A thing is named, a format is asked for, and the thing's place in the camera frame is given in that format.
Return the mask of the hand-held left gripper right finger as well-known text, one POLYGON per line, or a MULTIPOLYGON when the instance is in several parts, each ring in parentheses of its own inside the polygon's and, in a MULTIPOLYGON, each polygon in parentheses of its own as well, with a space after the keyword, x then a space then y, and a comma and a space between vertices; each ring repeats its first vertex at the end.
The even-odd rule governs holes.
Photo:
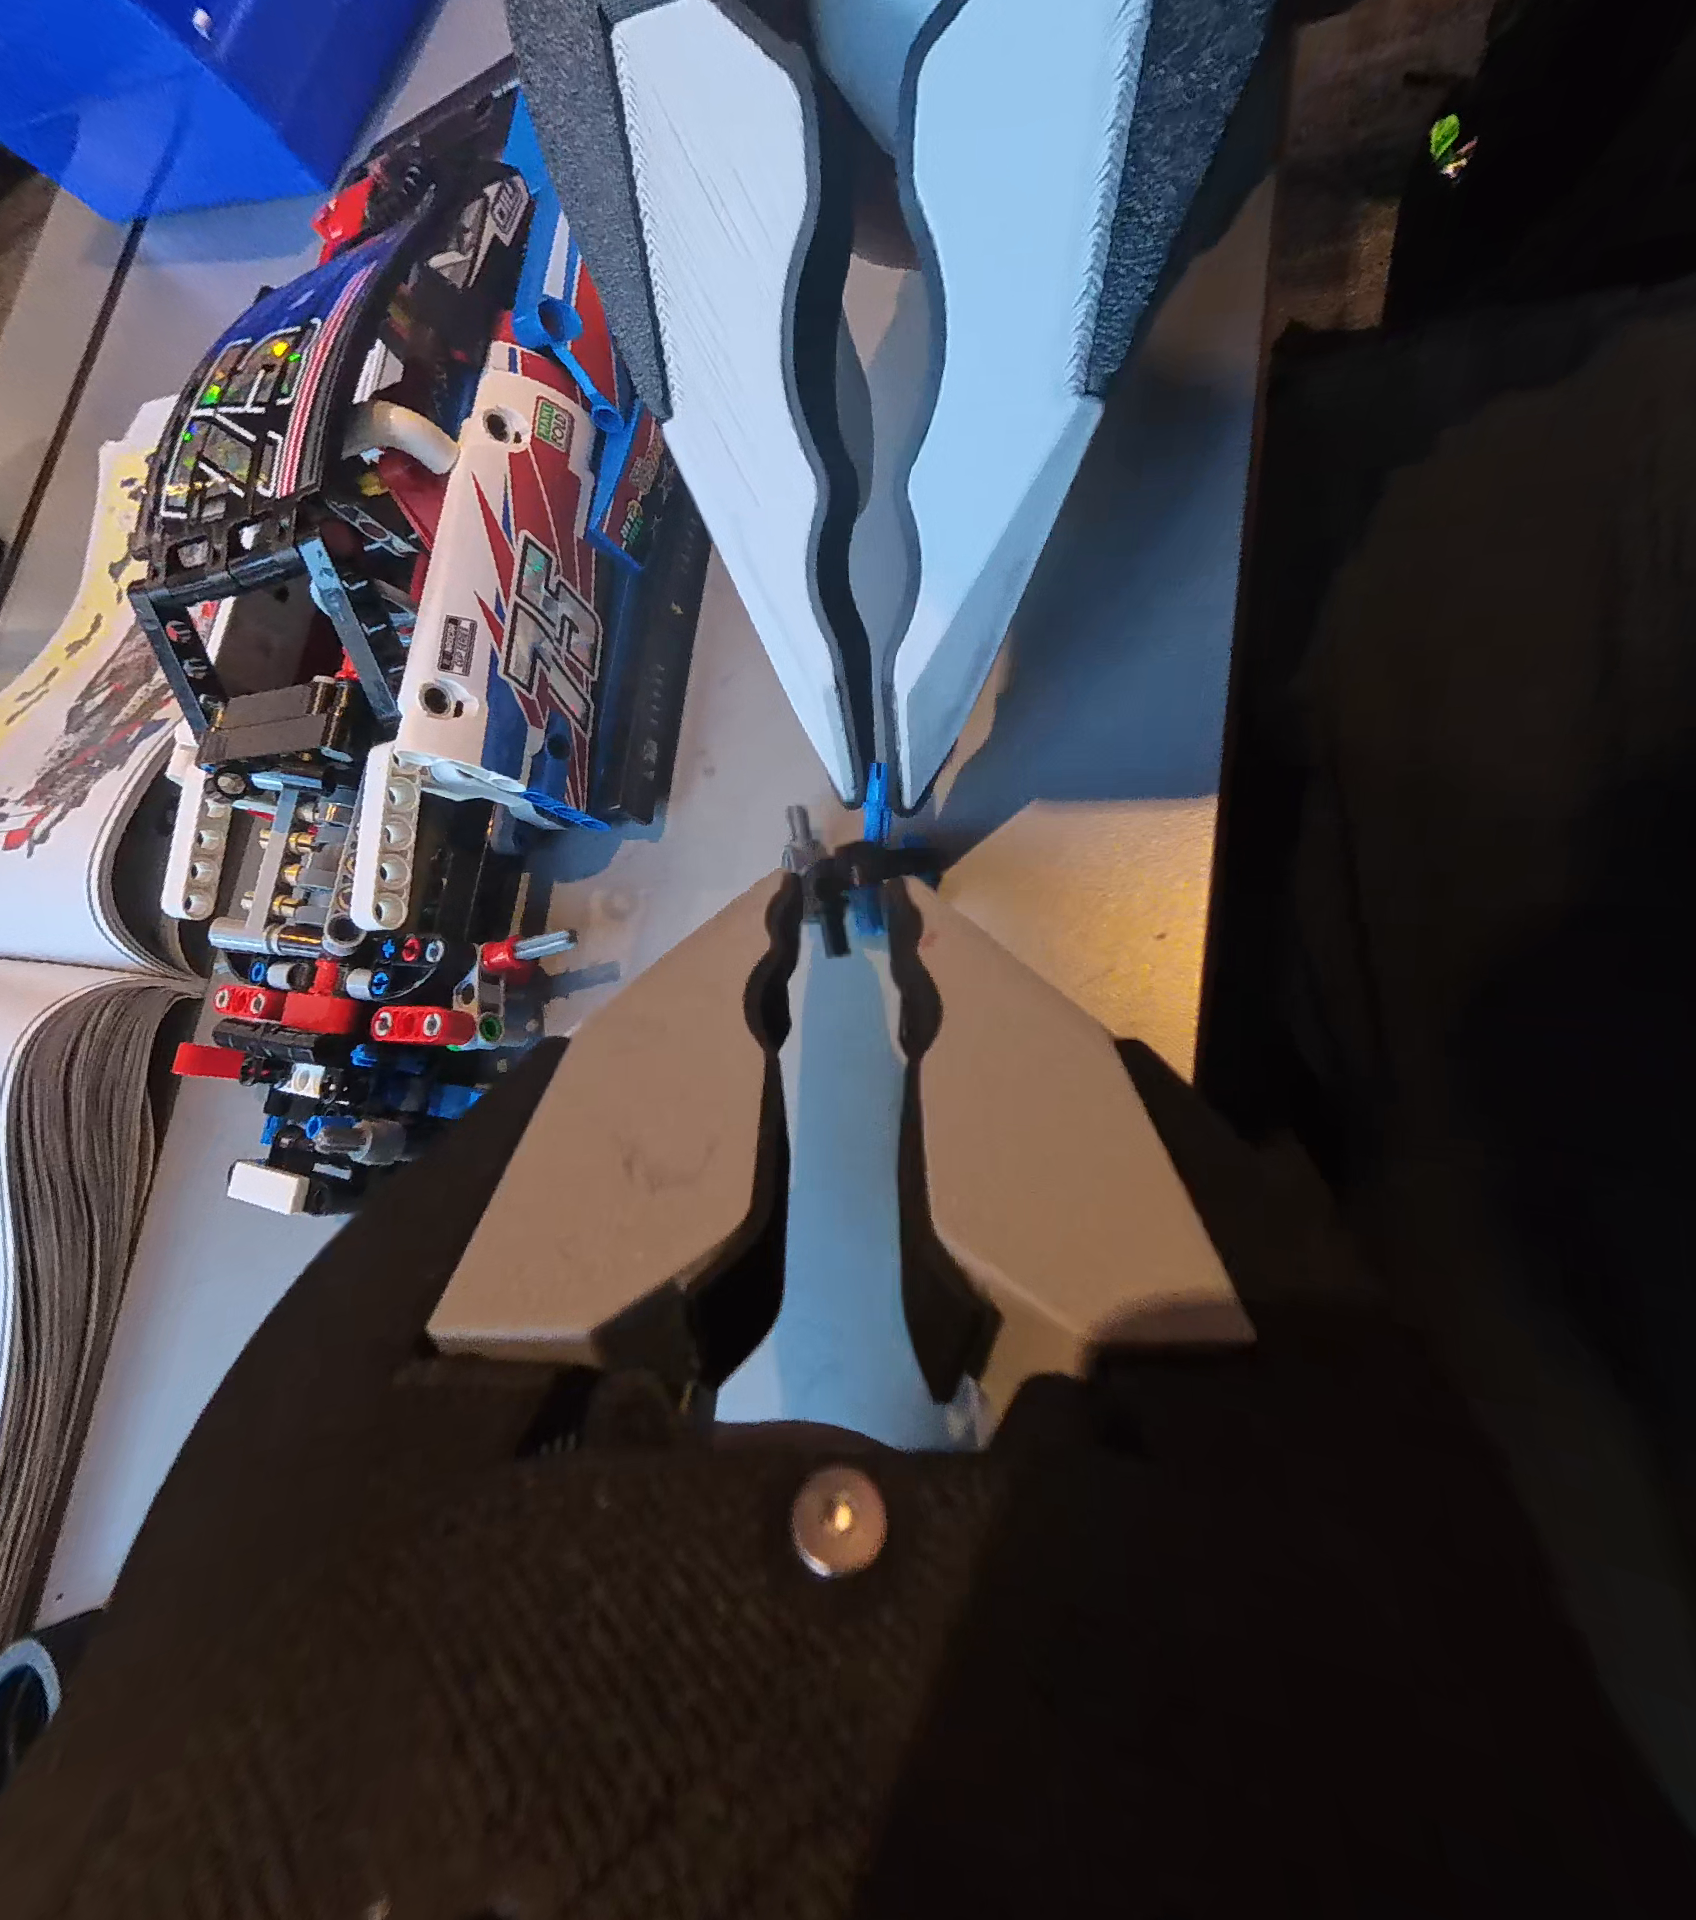
POLYGON ((903 1307, 932 1403, 1256 1330, 1111 1033, 927 885, 885 889, 903 1307))

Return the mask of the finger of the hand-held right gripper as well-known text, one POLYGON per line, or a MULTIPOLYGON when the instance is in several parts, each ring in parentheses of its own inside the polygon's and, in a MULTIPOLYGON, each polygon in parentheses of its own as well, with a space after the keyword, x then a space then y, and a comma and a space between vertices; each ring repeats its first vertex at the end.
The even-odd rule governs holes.
POLYGON ((898 178, 932 373, 891 644, 906 810, 955 753, 1102 420, 1088 363, 1148 31, 1144 3, 943 4, 909 49, 898 178))
POLYGON ((876 758, 838 396, 850 178, 833 87, 757 4, 611 4, 664 434, 844 804, 876 758))

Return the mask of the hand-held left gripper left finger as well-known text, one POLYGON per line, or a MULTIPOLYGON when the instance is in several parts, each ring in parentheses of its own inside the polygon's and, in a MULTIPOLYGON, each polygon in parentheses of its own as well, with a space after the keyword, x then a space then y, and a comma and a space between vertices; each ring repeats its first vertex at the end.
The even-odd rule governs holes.
POLYGON ((764 877, 580 1024, 432 1312, 436 1351, 743 1369, 785 1302, 800 947, 800 881, 764 877))

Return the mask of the small black toy brick assembly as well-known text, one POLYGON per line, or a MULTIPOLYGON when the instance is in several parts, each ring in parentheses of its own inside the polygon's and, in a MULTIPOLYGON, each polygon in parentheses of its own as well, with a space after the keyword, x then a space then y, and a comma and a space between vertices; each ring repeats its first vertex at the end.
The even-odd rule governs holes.
POLYGON ((941 848, 917 837, 864 837, 830 848, 807 807, 791 804, 785 815, 783 869, 800 882, 805 921, 816 926, 829 958, 846 958, 853 937, 869 941, 885 933, 885 886, 909 879, 937 885, 948 864, 941 848))

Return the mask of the light grey desk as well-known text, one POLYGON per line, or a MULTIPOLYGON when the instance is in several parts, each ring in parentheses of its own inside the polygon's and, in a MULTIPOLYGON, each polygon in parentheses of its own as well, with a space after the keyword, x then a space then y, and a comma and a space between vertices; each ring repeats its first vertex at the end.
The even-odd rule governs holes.
MULTIPOLYGON (((1112 1035, 1191 1076, 1211 918, 1230 650, 1269 292, 1275 136, 1220 159, 1193 248, 1109 398, 1100 431, 937 787, 922 834, 948 894, 1112 1035)), ((553 1029, 570 1033, 781 863, 788 807, 827 841, 837 807, 783 686, 713 561, 660 823, 555 834, 528 921, 580 937, 553 1029)), ((827 958, 805 937, 783 1053, 795 1185, 785 1307, 716 1400, 900 1448, 970 1431, 932 1404, 900 1304, 898 996, 885 944, 827 958)), ((93 1612, 182 1441, 332 1226, 224 1197, 256 1102, 186 1087, 98 1409, 31 1625, 93 1612)))

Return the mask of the toy brick race car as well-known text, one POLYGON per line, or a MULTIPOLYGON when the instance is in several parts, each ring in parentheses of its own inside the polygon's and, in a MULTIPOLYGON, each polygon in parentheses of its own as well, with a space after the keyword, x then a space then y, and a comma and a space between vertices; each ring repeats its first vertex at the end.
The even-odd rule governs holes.
POLYGON ((258 1095, 228 1197, 281 1216, 356 1207, 589 981, 533 864, 655 821, 710 556, 508 63, 314 229, 177 400, 131 591, 180 709, 163 911, 211 951, 174 1072, 258 1095))

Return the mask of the blue plastic bin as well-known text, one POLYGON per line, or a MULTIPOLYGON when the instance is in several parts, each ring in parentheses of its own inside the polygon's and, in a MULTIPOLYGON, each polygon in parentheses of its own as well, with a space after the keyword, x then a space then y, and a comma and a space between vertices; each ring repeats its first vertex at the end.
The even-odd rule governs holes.
POLYGON ((0 3, 0 146, 98 216, 331 188, 427 3, 0 3))

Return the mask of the open instruction booklet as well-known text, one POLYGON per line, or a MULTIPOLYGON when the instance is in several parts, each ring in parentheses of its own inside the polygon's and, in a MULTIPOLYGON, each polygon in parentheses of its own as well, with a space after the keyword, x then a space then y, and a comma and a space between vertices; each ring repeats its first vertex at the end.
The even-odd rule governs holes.
POLYGON ((179 712, 129 591, 163 408, 97 458, 46 648, 0 692, 0 1649, 41 1593, 158 1156, 150 1076, 198 988, 116 909, 116 852, 179 712))

